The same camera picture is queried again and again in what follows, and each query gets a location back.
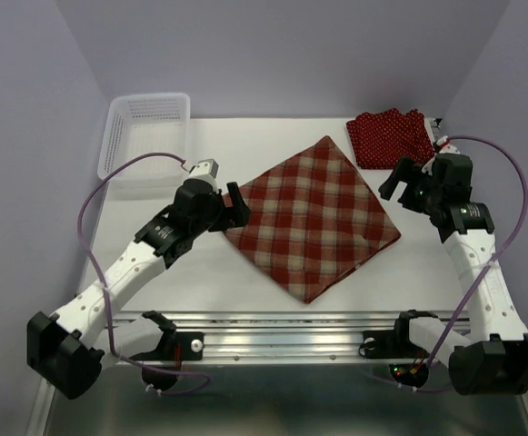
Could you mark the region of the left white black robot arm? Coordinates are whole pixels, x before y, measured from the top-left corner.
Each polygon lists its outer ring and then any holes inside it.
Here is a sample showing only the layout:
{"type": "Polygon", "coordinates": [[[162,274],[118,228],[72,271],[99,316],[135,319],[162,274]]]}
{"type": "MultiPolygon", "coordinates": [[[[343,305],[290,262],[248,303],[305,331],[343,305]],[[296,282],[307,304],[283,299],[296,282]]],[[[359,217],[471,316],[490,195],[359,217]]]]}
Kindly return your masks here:
{"type": "Polygon", "coordinates": [[[227,185],[226,203],[215,184],[188,177],[173,202],[135,235],[118,260],[71,302],[52,314],[36,313],[26,326],[29,367],[67,399],[88,391],[110,355],[132,362],[115,346],[114,312],[188,253],[203,233],[224,232],[248,224],[251,210],[237,183],[227,185]]]}

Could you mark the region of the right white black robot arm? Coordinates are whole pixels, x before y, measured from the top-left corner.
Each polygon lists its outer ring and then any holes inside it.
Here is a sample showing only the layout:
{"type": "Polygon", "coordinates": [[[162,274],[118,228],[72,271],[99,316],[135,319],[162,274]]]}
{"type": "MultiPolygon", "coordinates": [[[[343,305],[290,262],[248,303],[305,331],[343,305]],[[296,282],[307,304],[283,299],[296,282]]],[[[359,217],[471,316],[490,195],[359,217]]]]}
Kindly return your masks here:
{"type": "Polygon", "coordinates": [[[461,395],[528,392],[528,328],[514,308],[488,207],[471,201],[473,163],[462,154],[437,154],[428,164],[401,159],[380,186],[388,200],[398,183],[399,204],[429,217],[437,229],[463,289],[470,333],[430,312],[402,312],[390,344],[401,354],[417,349],[445,366],[461,395]]]}

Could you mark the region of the red cream plaid skirt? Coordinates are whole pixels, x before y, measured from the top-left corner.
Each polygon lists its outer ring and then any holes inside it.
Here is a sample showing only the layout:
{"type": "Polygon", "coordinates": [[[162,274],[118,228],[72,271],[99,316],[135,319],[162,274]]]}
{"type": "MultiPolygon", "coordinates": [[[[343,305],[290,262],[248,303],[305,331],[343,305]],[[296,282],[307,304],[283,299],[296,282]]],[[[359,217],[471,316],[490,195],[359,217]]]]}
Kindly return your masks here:
{"type": "Polygon", "coordinates": [[[402,236],[329,136],[240,188],[249,223],[227,241],[296,300],[310,303],[402,236]]]}

